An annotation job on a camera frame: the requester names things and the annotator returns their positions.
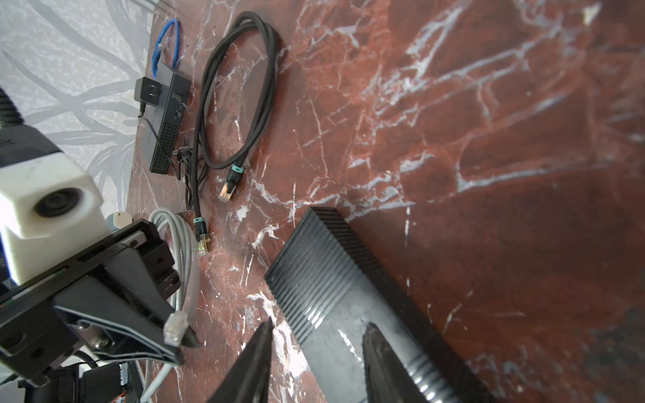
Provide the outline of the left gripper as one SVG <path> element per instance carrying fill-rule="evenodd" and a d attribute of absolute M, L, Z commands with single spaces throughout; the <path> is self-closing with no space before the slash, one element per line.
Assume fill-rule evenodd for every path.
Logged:
<path fill-rule="evenodd" d="M 183 364 L 199 339 L 173 346 L 167 301 L 181 281 L 156 226 L 139 220 L 1 297 L 1 362 L 34 386 L 86 344 L 101 360 Z"/>

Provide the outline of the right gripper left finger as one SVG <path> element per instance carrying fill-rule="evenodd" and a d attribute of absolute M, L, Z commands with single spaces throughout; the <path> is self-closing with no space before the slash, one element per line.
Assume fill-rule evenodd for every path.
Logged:
<path fill-rule="evenodd" d="M 223 382 L 208 399 L 216 402 L 267 403 L 273 347 L 273 322 L 262 322 Z"/>

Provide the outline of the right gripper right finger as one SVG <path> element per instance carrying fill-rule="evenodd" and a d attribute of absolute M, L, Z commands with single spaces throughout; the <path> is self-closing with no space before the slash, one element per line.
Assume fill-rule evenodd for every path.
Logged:
<path fill-rule="evenodd" d="M 362 348 L 369 403 L 427 401 L 376 324 L 367 325 Z"/>

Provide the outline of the small black network switch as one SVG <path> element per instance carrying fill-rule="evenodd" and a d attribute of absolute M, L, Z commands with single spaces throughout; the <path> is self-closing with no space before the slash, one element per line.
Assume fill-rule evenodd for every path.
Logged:
<path fill-rule="evenodd" d="M 362 341 L 381 330 L 426 402 L 494 397 L 334 208 L 307 210 L 265 276 L 329 402 L 369 402 Z"/>

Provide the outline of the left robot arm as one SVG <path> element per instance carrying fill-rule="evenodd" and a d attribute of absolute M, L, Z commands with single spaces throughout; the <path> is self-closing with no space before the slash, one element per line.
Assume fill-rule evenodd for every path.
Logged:
<path fill-rule="evenodd" d="M 181 365 L 199 340 L 171 295 L 194 282 L 155 223 L 112 230 L 87 172 L 1 97 L 1 361 L 33 386 L 86 345 L 105 361 Z"/>

